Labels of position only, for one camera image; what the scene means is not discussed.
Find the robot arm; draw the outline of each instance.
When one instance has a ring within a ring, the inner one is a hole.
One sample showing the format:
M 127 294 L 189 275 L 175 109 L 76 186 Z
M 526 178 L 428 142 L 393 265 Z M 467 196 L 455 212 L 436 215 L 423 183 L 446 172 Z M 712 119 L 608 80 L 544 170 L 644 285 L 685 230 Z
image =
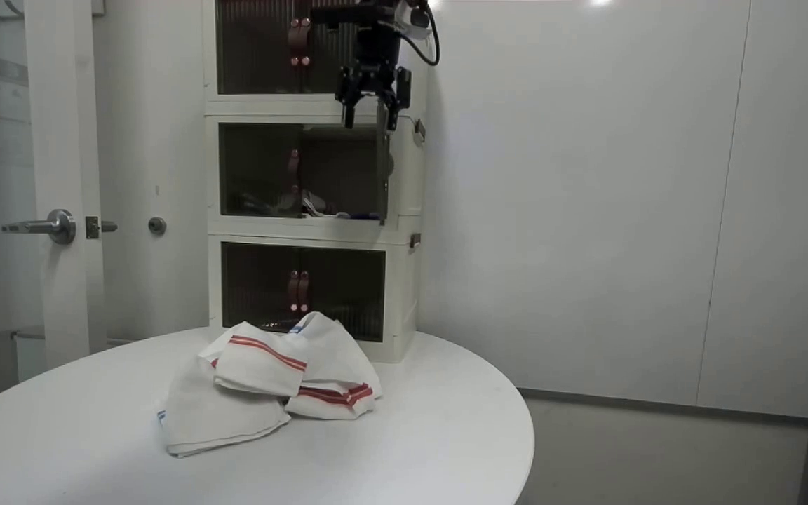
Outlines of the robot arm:
M 357 25 L 356 63 L 340 70 L 336 89 L 336 100 L 344 107 L 345 127 L 354 127 L 357 102 L 365 95 L 375 95 L 388 109 L 385 128 L 395 131 L 398 112 L 410 106 L 411 73 L 398 67 L 400 42 L 410 44 L 432 67 L 440 61 L 436 20 L 429 0 L 360 0 L 355 6 L 315 7 L 311 9 L 311 21 L 327 25 L 330 31 L 339 29 L 343 22 Z M 427 58 L 414 42 L 430 34 L 436 42 L 435 60 Z

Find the white door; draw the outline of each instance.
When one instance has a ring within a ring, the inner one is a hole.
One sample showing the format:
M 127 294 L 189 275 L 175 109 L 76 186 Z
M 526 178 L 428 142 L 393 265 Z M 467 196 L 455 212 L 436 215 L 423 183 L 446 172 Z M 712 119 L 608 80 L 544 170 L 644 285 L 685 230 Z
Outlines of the white door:
M 0 391 L 105 348 L 93 70 L 89 0 L 0 0 Z

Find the white towel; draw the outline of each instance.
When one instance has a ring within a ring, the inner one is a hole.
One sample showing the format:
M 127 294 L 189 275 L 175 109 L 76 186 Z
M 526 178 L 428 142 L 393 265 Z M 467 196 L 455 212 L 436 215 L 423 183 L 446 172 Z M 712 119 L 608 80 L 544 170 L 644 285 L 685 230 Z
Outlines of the white towel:
M 382 395 L 376 370 L 345 327 L 321 313 L 307 314 L 293 332 L 310 359 L 297 396 L 285 411 L 320 419 L 357 419 Z
M 243 323 L 225 341 L 216 364 L 215 383 L 247 393 L 295 396 L 307 367 L 307 343 L 301 335 L 268 333 Z
M 214 374 L 213 366 L 196 356 L 173 378 L 166 408 L 158 413 L 173 456 L 260 438 L 289 422 L 276 397 L 215 386 Z

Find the black cable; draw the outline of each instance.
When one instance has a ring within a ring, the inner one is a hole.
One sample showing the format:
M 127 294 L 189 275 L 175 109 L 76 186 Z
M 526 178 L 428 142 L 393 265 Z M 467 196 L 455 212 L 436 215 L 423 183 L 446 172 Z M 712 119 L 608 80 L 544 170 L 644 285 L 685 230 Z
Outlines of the black cable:
M 432 36 L 433 36 L 433 39 L 435 39 L 435 41 L 436 41 L 436 60 L 435 61 L 429 61 L 429 58 L 426 58 L 426 55 L 423 54 L 423 51 L 420 51 L 419 48 L 417 47 L 417 44 L 415 44 L 414 41 L 412 39 L 410 39 L 410 37 L 408 37 L 407 35 L 404 35 L 403 33 L 398 32 L 398 37 L 403 39 L 404 42 L 407 42 L 408 44 L 410 44 L 410 47 L 413 48 L 413 50 L 416 51 L 417 54 L 419 55 L 420 60 L 425 61 L 426 64 L 428 64 L 430 67 L 435 67 L 442 60 L 442 44 L 440 44 L 440 41 L 438 40 L 438 29 L 436 28 L 436 16 L 435 16 L 435 14 L 432 13 L 432 8 L 429 7 L 429 3 L 426 3 L 426 12 L 429 13 L 429 22 L 432 25 Z

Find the round white table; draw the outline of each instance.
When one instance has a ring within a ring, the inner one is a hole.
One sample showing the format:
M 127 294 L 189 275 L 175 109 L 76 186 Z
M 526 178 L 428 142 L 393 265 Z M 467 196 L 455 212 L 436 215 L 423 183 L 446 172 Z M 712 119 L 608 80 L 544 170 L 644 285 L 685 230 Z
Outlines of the round white table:
M 295 417 L 251 442 L 176 459 L 155 417 L 201 328 L 110 349 L 0 394 L 0 504 L 511 505 L 532 418 L 487 361 L 417 333 L 376 364 L 384 397 L 356 421 Z

